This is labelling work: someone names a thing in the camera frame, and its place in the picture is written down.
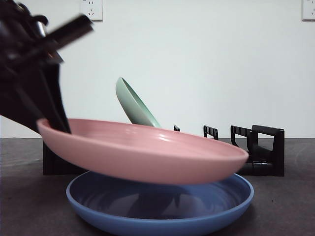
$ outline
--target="dark table surface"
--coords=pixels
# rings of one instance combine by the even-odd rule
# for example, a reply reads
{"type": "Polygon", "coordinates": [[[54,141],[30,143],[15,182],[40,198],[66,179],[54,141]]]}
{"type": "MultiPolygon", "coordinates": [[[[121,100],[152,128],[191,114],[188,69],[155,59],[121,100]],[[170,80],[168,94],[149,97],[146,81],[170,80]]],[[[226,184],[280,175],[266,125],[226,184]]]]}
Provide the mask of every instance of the dark table surface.
{"type": "MultiPolygon", "coordinates": [[[[75,175],[44,176],[42,155],[41,139],[1,139],[1,236],[109,236],[70,207],[65,189],[75,175]]],[[[252,204],[211,235],[315,235],[315,139],[285,140],[285,177],[245,178],[255,190],[252,204]]]]}

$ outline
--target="pink plate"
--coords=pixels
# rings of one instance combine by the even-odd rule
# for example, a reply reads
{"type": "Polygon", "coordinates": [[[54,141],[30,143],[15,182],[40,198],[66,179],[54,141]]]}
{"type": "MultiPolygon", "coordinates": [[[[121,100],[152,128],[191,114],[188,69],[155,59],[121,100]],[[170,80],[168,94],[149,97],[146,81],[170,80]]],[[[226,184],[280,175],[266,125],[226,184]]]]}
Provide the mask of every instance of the pink plate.
{"type": "Polygon", "coordinates": [[[233,145],[150,126],[69,119],[72,134],[37,126],[47,146],[64,160],[112,177],[164,184],[196,184],[238,171],[248,154],[233,145]]]}

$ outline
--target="wall outlet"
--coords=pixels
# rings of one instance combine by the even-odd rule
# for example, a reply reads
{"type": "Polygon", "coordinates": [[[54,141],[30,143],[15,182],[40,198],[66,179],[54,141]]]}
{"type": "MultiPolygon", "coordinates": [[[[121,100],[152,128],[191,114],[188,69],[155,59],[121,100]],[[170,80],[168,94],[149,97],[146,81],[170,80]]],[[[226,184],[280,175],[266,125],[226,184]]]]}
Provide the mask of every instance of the wall outlet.
{"type": "Polygon", "coordinates": [[[302,21],[315,21],[315,0],[302,0],[302,21]]]}
{"type": "Polygon", "coordinates": [[[103,1],[102,0],[80,0],[81,13],[87,15],[92,21],[103,21],[103,1]]]}

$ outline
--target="dish rack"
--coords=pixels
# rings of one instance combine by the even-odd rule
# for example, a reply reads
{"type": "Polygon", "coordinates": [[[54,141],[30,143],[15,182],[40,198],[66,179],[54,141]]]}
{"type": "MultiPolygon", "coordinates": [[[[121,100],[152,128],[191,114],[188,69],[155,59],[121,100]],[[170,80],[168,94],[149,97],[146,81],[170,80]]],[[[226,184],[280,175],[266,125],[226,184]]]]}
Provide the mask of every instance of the dish rack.
{"type": "MultiPolygon", "coordinates": [[[[245,166],[238,172],[241,175],[254,176],[284,176],[284,130],[279,128],[253,125],[251,129],[231,125],[231,143],[236,143],[235,134],[246,137],[246,145],[249,158],[245,166]],[[258,134],[273,137],[272,149],[259,145],[258,134]]],[[[219,140],[218,130],[209,126],[203,126],[203,136],[212,136],[219,140]]]]}

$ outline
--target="blue bowl rim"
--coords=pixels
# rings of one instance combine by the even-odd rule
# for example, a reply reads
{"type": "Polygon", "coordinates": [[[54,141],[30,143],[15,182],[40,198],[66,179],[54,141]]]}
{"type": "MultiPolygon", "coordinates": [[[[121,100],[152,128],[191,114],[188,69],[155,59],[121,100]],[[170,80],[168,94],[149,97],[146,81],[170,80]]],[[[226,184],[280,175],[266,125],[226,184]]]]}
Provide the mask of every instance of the blue bowl rim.
{"type": "Polygon", "coordinates": [[[131,218],[131,217],[126,217],[126,216],[117,216],[117,215],[111,215],[111,214],[107,214],[107,213],[103,213],[103,212],[99,212],[99,211],[96,211],[96,210],[93,210],[93,209],[90,209],[86,206],[83,206],[82,204],[78,203],[70,194],[70,188],[72,186],[72,184],[78,179],[80,178],[81,176],[85,175],[85,174],[88,174],[90,173],[91,171],[87,171],[79,176],[77,176],[76,178],[74,178],[70,183],[69,185],[67,186],[67,189],[66,189],[66,195],[68,197],[68,200],[74,204],[77,208],[83,210],[83,211],[87,211],[91,214],[96,214],[102,218],[106,217],[106,218],[110,218],[110,219],[115,219],[115,220],[124,220],[124,221],[132,221],[132,222],[152,222],[152,223],[156,223],[156,222],[172,222],[172,223],[185,223],[185,222],[191,222],[191,221],[198,221],[198,220],[205,220],[205,219],[211,219],[211,218],[217,218],[217,217],[220,217],[220,216],[223,216],[223,215],[226,215],[226,214],[231,214],[235,211],[238,211],[239,209],[242,209],[244,206],[246,206],[247,204],[249,204],[252,199],[253,199],[253,196],[254,196],[254,188],[253,186],[251,185],[251,183],[246,180],[244,177],[238,175],[238,174],[233,174],[231,176],[235,176],[236,178],[239,178],[240,180],[244,181],[247,186],[250,188],[250,194],[249,196],[246,198],[245,201],[243,201],[241,204],[229,209],[229,210],[225,210],[225,211],[222,211],[220,213],[217,213],[217,214],[212,214],[212,215],[205,215],[205,216],[196,216],[196,217],[191,217],[191,218],[182,218],[182,219],[142,219],[142,218],[131,218]]]}

